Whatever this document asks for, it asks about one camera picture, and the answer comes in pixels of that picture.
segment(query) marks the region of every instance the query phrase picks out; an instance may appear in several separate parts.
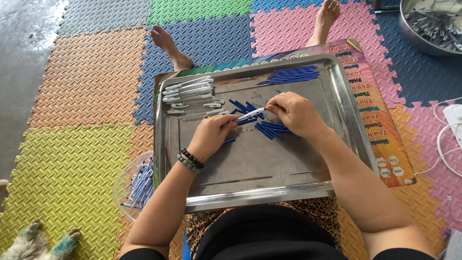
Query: stainless steel tray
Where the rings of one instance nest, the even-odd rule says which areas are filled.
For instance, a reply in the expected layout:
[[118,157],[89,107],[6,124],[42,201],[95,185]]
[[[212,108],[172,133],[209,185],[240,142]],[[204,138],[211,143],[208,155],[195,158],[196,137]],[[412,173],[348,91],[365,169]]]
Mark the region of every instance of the stainless steel tray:
[[[266,79],[255,79],[259,75],[278,68],[308,65],[319,67],[319,78],[273,86],[256,85]],[[340,138],[367,166],[378,172],[345,70],[334,56],[316,55],[207,75],[219,84],[215,85],[215,96],[226,100],[225,111],[235,108],[228,99],[265,106],[267,100],[277,94],[275,89],[292,91],[308,98]],[[168,79],[162,84],[160,92],[167,86],[203,76]],[[158,104],[156,160],[161,181],[175,164],[180,148],[189,145],[200,122],[179,120],[176,116],[167,115],[168,109],[166,104]],[[266,117],[276,119],[270,112],[266,113]],[[322,157],[304,139],[293,134],[285,134],[284,137],[285,141],[277,138],[271,141],[254,129],[254,124],[244,125],[230,133],[228,138],[236,138],[236,141],[220,148],[197,175],[188,195],[186,212],[333,196],[330,174]]]

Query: bracelet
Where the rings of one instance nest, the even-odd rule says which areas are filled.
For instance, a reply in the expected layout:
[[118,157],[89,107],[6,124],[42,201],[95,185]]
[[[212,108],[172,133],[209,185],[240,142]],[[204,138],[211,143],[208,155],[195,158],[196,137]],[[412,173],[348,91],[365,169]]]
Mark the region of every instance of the bracelet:
[[181,155],[177,155],[178,160],[188,169],[191,169],[195,173],[201,173],[201,169],[194,167],[192,164],[190,164],[186,159],[183,158]]
[[197,159],[195,159],[194,156],[188,153],[188,151],[185,148],[181,148],[181,153],[184,154],[184,156],[186,156],[193,164],[195,164],[197,168],[204,168],[204,164],[200,163]]

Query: woman's left hand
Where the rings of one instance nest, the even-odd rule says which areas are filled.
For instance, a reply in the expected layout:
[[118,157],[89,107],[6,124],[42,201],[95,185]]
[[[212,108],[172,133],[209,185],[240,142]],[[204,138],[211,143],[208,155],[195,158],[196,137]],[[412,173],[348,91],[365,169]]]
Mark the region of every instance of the woman's left hand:
[[203,119],[197,126],[188,152],[198,161],[204,163],[210,156],[218,151],[228,133],[237,127],[232,120],[238,115],[216,115]]

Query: leopard print pants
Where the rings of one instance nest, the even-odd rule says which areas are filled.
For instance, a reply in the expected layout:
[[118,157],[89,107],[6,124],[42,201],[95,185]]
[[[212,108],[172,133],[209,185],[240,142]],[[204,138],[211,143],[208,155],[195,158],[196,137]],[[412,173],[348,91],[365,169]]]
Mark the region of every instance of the leopard print pants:
[[[340,249],[340,224],[337,220],[339,210],[336,197],[310,198],[270,203],[288,207],[305,214],[314,223],[324,228],[332,236],[335,247]],[[223,214],[231,209],[211,210],[186,214],[186,243],[191,249],[191,259],[196,257],[196,250],[202,236],[208,228]]]

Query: hexagon label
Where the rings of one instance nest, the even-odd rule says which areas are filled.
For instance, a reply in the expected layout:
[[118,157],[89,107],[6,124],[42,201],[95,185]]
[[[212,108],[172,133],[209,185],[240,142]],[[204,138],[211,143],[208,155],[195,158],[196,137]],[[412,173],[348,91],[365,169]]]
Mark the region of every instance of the hexagon label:
[[387,161],[385,161],[384,158],[380,157],[380,158],[376,158],[376,161],[377,161],[377,165],[379,167],[385,167],[387,166]]
[[398,163],[400,163],[400,159],[398,159],[398,157],[392,155],[392,156],[388,156],[388,162],[391,165],[398,165]]
[[401,168],[401,167],[393,167],[393,173],[398,176],[398,177],[401,177],[404,175],[404,170]]
[[391,171],[388,170],[387,168],[380,169],[380,175],[384,178],[390,178],[391,177]]

